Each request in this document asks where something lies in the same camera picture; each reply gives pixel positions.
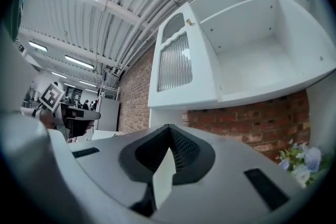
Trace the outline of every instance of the ribbed glass panel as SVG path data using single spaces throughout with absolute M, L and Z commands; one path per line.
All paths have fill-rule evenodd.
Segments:
M 161 51 L 158 92 L 173 89 L 193 80 L 187 34 L 179 36 Z

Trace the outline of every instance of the ceiling light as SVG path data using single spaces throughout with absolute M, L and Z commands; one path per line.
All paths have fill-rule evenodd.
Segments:
M 38 44 L 35 44 L 35 43 L 31 42 L 31 41 L 29 42 L 29 44 L 30 44 L 31 46 L 33 46 L 33 47 L 39 49 L 39 50 L 42 50 L 42 51 L 48 51 L 48 49 L 47 49 L 46 47 L 41 46 L 41 45 L 38 45 Z
M 51 72 L 51 73 L 53 73 L 54 75 L 57 75 L 57 76 L 60 76 L 60 77 L 62 77 L 62 78 L 67 78 L 66 76 L 63 76 L 63 75 L 60 75 L 60 74 L 57 74 L 57 73 L 55 73 L 55 72 Z
M 77 64 L 79 64 L 79 65 L 85 66 L 85 67 L 87 67 L 87 68 L 94 69 L 93 65 L 89 65 L 88 63 L 79 61 L 79 60 L 74 59 L 74 58 L 72 58 L 72 57 L 70 57 L 70 56 L 65 55 L 65 59 L 67 59 L 67 60 L 69 60 L 69 61 L 72 61 L 72 62 L 75 62 L 75 63 L 77 63 Z
M 87 82 L 84 82 L 84 81 L 79 81 L 80 83 L 83 83 L 83 84 L 86 84 L 86 85 L 89 85 L 89 86 L 92 86 L 92 87 L 97 87 L 97 85 L 93 85 L 93 84 L 89 84 Z
M 75 86 L 73 86 L 73 85 L 70 85 L 70 84 L 67 84 L 67 83 L 64 83 L 64 85 L 67 85 L 67 86 L 70 86 L 70 87 L 73 87 L 73 88 L 75 88 Z
M 92 91 L 92 90 L 89 90 L 89 89 L 85 89 L 86 91 L 89 91 L 89 92 L 95 92 L 95 91 Z M 95 92 L 95 93 L 98 93 L 98 92 Z

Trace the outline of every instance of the black vent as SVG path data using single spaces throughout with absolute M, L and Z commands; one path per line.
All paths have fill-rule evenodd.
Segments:
M 150 183 L 168 148 L 172 150 L 176 167 L 173 185 L 199 181 L 215 162 L 215 152 L 207 142 L 175 125 L 165 125 L 127 145 L 120 153 L 119 162 L 131 180 Z

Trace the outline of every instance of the flower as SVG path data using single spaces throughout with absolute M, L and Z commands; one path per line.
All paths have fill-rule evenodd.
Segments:
M 292 171 L 292 174 L 297 182 L 304 188 L 310 177 L 310 171 L 307 169 L 307 167 L 304 164 L 296 166 L 296 168 Z
M 317 172 L 320 168 L 321 163 L 321 151 L 315 147 L 307 150 L 304 155 L 304 163 L 307 166 L 307 169 L 311 172 Z
M 288 169 L 288 167 L 289 167 L 289 159 L 283 159 L 280 163 L 279 163 L 279 165 L 283 168 L 283 169 L 285 169 L 285 170 L 287 170 Z
M 301 145 L 299 145 L 299 149 L 302 150 L 302 151 L 306 151 L 306 150 L 308 149 L 306 143 L 307 143 L 307 142 L 304 142 L 304 143 L 302 143 Z
M 303 159 L 304 158 L 304 155 L 305 153 L 304 152 L 302 152 L 302 153 L 298 153 L 297 155 L 296 155 L 296 158 L 297 159 Z

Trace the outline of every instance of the white cabinet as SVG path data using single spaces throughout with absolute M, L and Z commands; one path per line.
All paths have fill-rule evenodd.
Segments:
M 211 109 L 280 97 L 336 68 L 321 0 L 195 0 L 159 28 L 149 107 Z

